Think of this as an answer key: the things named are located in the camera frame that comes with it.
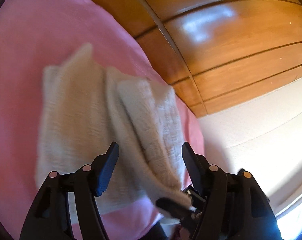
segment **wall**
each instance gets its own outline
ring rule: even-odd
[[[273,207],[302,183],[302,78],[199,122],[209,162],[252,172]]]

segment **white towel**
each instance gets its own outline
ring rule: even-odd
[[[50,171],[75,172],[104,154],[112,141],[120,155],[107,190],[96,202],[101,214],[147,194],[190,206],[181,192],[185,165],[179,112],[172,87],[99,66],[83,45],[61,67],[43,76],[44,108],[36,184]],[[76,221],[74,199],[71,218]]]

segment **bed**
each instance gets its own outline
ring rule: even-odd
[[[37,192],[34,173],[46,65],[90,42],[95,60],[165,83],[138,43],[91,0],[6,0],[0,8],[0,221],[15,239]],[[177,98],[185,140],[204,154],[196,117]],[[190,183],[188,175],[184,185]],[[139,239],[161,218],[147,199],[102,216],[110,239]],[[75,238],[80,239],[78,225]]]

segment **metal screw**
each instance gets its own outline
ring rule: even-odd
[[[252,177],[252,174],[249,173],[248,171],[245,171],[245,172],[243,172],[243,176],[249,179]]]
[[[57,175],[58,175],[58,173],[56,171],[52,171],[49,173],[50,178],[55,178]]]
[[[83,171],[90,171],[91,170],[91,165],[85,165],[82,167]]]
[[[210,171],[218,171],[219,170],[218,166],[216,166],[216,165],[210,165],[209,169],[210,169]]]

